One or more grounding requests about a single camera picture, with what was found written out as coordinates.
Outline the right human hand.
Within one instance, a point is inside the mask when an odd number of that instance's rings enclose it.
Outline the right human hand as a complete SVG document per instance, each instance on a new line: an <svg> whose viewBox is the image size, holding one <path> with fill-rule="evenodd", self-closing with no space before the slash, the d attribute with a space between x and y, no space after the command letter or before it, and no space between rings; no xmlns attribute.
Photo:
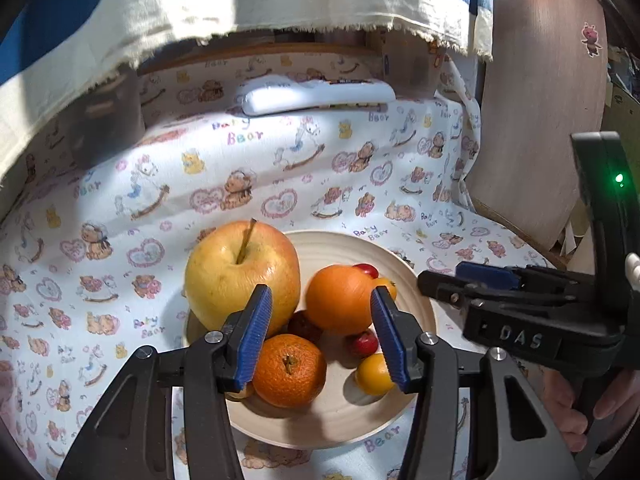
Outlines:
<svg viewBox="0 0 640 480"><path fill-rule="evenodd" d="M575 393L570 383L556 370L544 369L544 407L560 430L572 452L587 444L587 417L574 410ZM603 444L617 441L631 425L639 411L639 372L623 370L608 386L593 409L593 418L612 416Z"/></svg>

